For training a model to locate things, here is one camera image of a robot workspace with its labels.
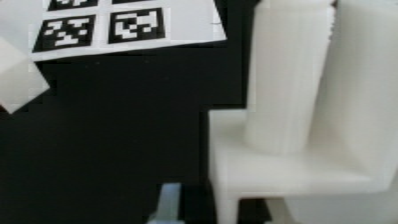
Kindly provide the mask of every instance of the black surface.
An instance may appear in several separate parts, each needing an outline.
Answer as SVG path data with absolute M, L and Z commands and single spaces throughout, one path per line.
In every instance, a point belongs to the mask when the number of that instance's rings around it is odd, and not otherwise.
M 227 42 L 39 63 L 51 90 L 0 112 L 2 224 L 144 223 L 160 184 L 204 186 L 206 111 L 245 104 L 254 2 L 217 4 Z
M 179 220 L 186 224 L 215 224 L 215 204 L 210 186 L 183 186 Z M 263 224 L 270 221 L 270 213 L 263 199 L 240 201 L 236 224 Z
M 142 1 L 151 1 L 151 0 L 114 0 L 112 3 L 121 4 L 121 3 L 142 2 Z

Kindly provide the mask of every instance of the white foam piece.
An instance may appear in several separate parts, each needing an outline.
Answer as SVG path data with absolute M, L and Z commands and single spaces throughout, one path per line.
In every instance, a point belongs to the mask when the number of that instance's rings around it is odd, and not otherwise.
M 12 113 L 50 88 L 32 60 L 0 37 L 0 105 Z

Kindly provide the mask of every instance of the white base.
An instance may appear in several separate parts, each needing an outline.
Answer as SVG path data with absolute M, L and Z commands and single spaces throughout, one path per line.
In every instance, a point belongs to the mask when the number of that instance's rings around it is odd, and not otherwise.
M 252 150 L 243 141 L 243 124 L 245 110 L 210 112 L 210 180 L 218 224 L 236 223 L 238 201 L 243 198 L 359 194 L 387 190 L 385 177 L 371 176 L 350 166 L 339 154 L 329 153 L 332 150 L 313 150 L 309 145 L 306 153 L 284 156 Z

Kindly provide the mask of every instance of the white cylinder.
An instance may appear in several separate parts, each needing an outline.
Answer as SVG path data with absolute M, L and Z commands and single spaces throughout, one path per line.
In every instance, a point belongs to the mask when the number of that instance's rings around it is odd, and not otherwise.
M 275 154 L 306 149 L 334 22 L 332 0 L 263 0 L 256 8 L 245 139 Z

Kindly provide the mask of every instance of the white card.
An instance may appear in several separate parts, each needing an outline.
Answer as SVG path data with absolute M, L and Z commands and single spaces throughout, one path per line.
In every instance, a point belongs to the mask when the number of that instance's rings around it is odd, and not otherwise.
M 5 38 L 21 39 L 11 42 L 34 61 L 226 40 L 213 0 L 3 0 L 3 3 L 0 28 L 25 35 L 19 38 L 5 34 Z M 34 13 L 14 18 L 16 11 Z

